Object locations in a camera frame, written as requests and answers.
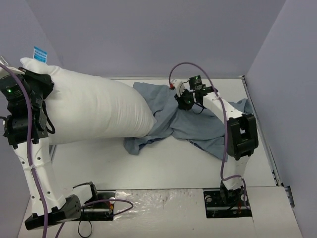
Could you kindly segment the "blue patterned pillowcase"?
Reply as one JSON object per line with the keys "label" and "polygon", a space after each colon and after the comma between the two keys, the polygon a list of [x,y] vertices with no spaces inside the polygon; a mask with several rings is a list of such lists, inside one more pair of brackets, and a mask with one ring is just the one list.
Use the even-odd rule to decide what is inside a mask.
{"label": "blue patterned pillowcase", "polygon": [[179,109],[175,91],[166,85],[136,82],[133,88],[145,99],[156,123],[148,135],[124,139],[123,146],[129,154],[138,155],[146,145],[173,136],[222,159],[224,125],[214,113],[207,109],[200,113],[198,106],[190,111]]}

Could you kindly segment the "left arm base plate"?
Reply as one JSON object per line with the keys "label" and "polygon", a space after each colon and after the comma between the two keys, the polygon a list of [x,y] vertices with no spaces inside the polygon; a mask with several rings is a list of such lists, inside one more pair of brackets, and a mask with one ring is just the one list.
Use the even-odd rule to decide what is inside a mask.
{"label": "left arm base plate", "polygon": [[[107,190],[98,190],[97,197],[93,198],[84,192],[77,194],[80,204],[86,204],[91,201],[103,200],[103,199],[114,199],[115,192]],[[109,207],[109,203],[96,203],[93,205],[86,206],[84,211],[81,213],[82,221],[112,221],[113,220],[113,208]]]}

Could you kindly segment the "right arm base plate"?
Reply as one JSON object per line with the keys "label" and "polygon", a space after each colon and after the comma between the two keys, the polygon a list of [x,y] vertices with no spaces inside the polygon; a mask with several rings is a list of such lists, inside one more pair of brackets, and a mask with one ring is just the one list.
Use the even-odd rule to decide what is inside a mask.
{"label": "right arm base plate", "polygon": [[208,219],[252,217],[250,203],[243,192],[227,204],[221,198],[218,188],[204,189],[203,196]]}

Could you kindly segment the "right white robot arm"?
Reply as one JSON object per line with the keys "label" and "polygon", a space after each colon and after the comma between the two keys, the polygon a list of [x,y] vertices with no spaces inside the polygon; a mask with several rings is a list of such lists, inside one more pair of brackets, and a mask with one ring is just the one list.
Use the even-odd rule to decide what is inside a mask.
{"label": "right white robot arm", "polygon": [[175,89],[175,99],[182,110],[194,105],[210,110],[224,124],[224,155],[220,169],[220,200],[232,204],[245,190],[244,173],[250,157],[259,146],[257,123],[253,114],[246,114],[224,100],[216,88],[207,86],[200,76],[185,82],[174,80],[170,87]]}

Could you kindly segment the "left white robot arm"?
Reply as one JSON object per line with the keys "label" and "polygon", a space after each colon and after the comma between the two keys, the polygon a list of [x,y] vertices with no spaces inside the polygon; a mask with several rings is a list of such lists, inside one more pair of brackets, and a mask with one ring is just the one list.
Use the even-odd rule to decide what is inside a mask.
{"label": "left white robot arm", "polygon": [[49,150],[49,135],[55,129],[47,128],[52,123],[45,104],[53,87],[48,74],[0,66],[0,91],[10,112],[4,136],[22,165],[31,195],[31,215],[24,222],[27,230],[79,220],[84,204],[95,207],[100,201],[91,182],[74,187],[69,196],[57,184]]}

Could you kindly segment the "white pillow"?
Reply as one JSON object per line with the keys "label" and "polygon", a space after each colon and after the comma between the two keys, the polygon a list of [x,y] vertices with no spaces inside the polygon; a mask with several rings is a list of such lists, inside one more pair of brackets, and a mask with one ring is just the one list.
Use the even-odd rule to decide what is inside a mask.
{"label": "white pillow", "polygon": [[51,145],[81,140],[143,137],[156,123],[149,106],[133,87],[119,81],[21,58],[27,70],[48,74],[53,91],[45,100],[55,127]]}

